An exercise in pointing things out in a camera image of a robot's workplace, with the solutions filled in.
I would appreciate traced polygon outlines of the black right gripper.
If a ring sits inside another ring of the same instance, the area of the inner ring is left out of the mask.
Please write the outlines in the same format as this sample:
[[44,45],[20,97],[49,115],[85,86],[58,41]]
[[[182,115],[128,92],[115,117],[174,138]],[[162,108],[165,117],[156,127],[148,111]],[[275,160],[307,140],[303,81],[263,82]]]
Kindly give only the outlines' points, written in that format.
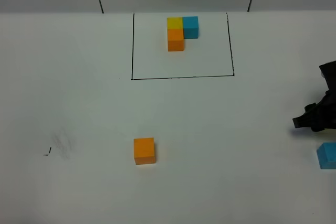
[[296,129],[309,127],[314,132],[335,129],[335,61],[320,65],[319,68],[328,90],[320,102],[305,106],[305,114],[292,119]]

